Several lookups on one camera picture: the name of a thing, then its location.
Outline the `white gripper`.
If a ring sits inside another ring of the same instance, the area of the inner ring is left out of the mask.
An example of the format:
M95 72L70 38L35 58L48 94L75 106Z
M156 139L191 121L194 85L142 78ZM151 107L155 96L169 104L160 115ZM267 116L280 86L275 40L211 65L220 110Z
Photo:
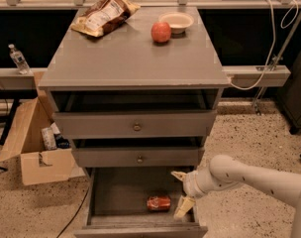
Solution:
M173 218L182 219L187 212L195 205L194 198L203 197L206 191L206 174L203 170L190 173L173 171L171 173L175 178L183 181L183 190L188 196L181 196L174 211Z

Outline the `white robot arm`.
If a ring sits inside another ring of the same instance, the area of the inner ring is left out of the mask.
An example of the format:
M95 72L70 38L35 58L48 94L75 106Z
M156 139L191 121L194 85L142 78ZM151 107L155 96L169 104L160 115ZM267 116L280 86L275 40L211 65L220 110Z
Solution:
M227 155L215 156L207 167L190 173L172 172L182 182L181 196L173 217L181 219L196 200L210 191L246 184L295 208L290 238L301 238L301 175L245 165Z

